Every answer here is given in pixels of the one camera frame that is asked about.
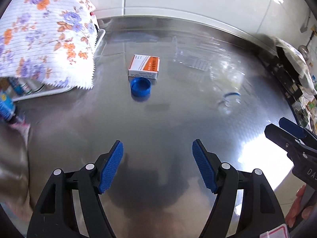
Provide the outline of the person right hand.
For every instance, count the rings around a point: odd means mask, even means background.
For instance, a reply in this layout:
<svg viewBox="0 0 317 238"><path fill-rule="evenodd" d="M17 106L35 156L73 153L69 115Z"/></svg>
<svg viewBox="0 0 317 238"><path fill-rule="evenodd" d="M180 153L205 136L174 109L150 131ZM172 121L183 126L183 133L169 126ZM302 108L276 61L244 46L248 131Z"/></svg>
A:
<svg viewBox="0 0 317 238"><path fill-rule="evenodd" d="M296 222L296 217L300 213L300 203L303 198L304 192L306 189L306 184L304 184L296 193L296 199L294 200L289 212L287 213L285 217L285 223L292 228L294 223ZM308 206L303 210L301 213L301 217L303 219L308 219L310 216L312 210L314 209L314 206Z"/></svg>

